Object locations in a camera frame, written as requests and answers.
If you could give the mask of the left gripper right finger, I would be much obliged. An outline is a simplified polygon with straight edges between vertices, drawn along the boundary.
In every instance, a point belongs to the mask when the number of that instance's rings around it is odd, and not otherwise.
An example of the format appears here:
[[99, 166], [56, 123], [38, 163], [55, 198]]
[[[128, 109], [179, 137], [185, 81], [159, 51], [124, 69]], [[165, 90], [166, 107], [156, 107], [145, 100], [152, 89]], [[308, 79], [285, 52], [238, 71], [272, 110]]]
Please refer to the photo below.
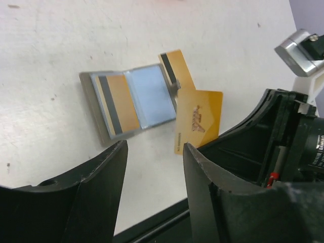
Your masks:
[[194, 242], [323, 242], [323, 184], [247, 182], [183, 147]]

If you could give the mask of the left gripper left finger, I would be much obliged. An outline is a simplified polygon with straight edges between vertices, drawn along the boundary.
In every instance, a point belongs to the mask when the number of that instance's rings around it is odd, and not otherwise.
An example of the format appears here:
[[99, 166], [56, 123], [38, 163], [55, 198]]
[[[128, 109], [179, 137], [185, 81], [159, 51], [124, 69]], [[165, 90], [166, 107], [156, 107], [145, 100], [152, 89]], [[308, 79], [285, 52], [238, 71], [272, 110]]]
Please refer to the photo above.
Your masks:
[[112, 242], [127, 158], [121, 140], [37, 186], [1, 187], [1, 242]]

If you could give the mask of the gold card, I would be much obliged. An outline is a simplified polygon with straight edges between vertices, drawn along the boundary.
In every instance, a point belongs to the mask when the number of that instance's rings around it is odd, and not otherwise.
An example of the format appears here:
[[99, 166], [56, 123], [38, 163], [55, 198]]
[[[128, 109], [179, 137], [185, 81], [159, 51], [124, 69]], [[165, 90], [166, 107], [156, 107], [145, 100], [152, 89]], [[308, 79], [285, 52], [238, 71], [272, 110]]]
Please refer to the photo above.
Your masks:
[[159, 54], [158, 57], [170, 86], [179, 85], [179, 88], [195, 90], [193, 79], [180, 49]]
[[140, 129], [125, 75], [94, 75], [92, 83], [110, 138]]
[[198, 148], [218, 138], [223, 93], [179, 89], [177, 95], [174, 152], [182, 154], [185, 143]]

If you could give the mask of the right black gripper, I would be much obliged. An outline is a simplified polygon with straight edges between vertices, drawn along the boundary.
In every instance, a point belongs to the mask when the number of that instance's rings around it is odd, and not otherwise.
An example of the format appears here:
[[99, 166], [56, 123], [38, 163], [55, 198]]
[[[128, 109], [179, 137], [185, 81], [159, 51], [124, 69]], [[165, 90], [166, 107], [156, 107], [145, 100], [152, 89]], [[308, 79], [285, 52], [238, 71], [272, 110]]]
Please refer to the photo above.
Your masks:
[[267, 89], [248, 117], [198, 151], [262, 187], [276, 181], [323, 182], [323, 119], [307, 98]]

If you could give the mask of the grey card holder wallet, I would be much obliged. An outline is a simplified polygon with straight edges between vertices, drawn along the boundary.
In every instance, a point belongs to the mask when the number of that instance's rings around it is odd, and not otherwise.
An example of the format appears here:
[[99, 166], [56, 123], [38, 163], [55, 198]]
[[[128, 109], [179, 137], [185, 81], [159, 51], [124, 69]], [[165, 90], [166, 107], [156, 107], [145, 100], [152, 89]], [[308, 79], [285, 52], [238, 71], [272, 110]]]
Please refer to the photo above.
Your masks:
[[176, 85], [161, 64], [79, 73], [103, 145], [176, 118]]

